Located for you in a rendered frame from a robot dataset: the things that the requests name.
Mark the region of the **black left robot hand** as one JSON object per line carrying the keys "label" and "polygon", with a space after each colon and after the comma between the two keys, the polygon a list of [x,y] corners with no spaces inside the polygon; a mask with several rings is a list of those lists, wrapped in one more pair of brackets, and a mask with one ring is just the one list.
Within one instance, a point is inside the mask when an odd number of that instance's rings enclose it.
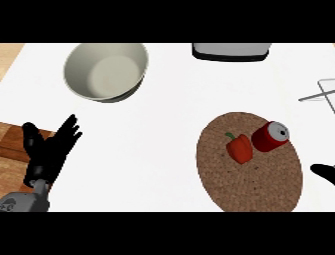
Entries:
{"label": "black left robot hand", "polygon": [[58,179],[68,154],[83,135],[78,132],[77,120],[75,115],[70,115],[55,136],[49,138],[43,138],[40,130],[31,122],[22,124],[24,148],[30,156],[24,178],[24,184],[28,187],[34,187],[40,179],[46,180],[49,184],[53,184]]}

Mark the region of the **brown round woven placemat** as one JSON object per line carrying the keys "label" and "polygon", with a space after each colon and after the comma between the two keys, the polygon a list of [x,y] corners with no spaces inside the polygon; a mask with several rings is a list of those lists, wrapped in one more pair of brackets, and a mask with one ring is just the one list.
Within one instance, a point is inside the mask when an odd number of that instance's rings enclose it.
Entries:
{"label": "brown round woven placemat", "polygon": [[223,211],[290,212],[303,189],[303,171],[291,142],[272,152],[253,151],[238,164],[226,146],[243,134],[251,137],[268,123],[253,113],[229,112],[209,123],[197,145],[197,167],[204,189]]}

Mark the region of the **red can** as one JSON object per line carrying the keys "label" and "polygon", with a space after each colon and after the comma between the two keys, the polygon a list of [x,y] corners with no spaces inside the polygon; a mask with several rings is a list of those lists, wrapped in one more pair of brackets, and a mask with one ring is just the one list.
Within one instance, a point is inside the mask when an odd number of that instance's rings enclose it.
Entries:
{"label": "red can", "polygon": [[272,152],[290,142],[290,131],[278,121],[268,122],[251,136],[251,143],[260,152]]}

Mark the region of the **wooden checkered cutting board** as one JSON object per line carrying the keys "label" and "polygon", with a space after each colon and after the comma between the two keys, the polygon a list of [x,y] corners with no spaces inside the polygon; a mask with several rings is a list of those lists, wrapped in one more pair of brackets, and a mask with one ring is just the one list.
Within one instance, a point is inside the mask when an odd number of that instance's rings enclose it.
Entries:
{"label": "wooden checkered cutting board", "polygon": [[0,199],[12,192],[34,192],[24,184],[28,163],[22,127],[0,122]]}

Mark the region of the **red bell pepper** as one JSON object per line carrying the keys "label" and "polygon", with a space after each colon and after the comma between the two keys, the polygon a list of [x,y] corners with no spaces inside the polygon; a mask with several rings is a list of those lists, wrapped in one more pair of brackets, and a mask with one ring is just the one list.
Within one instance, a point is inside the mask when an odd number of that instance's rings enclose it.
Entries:
{"label": "red bell pepper", "polygon": [[253,160],[250,139],[244,134],[235,137],[232,133],[228,133],[226,136],[231,138],[231,142],[226,145],[228,154],[238,164],[245,164]]}

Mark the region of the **pale grey bowl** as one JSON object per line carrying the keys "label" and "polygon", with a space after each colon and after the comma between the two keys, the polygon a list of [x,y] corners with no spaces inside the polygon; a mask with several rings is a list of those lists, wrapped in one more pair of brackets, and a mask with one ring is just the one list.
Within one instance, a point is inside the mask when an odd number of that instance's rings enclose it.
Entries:
{"label": "pale grey bowl", "polygon": [[98,102],[117,102],[138,90],[149,64],[142,43],[83,43],[64,68],[70,90]]}

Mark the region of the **grey and black appliance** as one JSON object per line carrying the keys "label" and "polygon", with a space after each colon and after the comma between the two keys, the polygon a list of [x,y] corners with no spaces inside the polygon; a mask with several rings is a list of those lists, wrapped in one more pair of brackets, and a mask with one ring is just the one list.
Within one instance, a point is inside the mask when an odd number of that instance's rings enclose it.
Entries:
{"label": "grey and black appliance", "polygon": [[266,59],[271,46],[271,43],[194,43],[192,54],[203,60],[256,62]]}

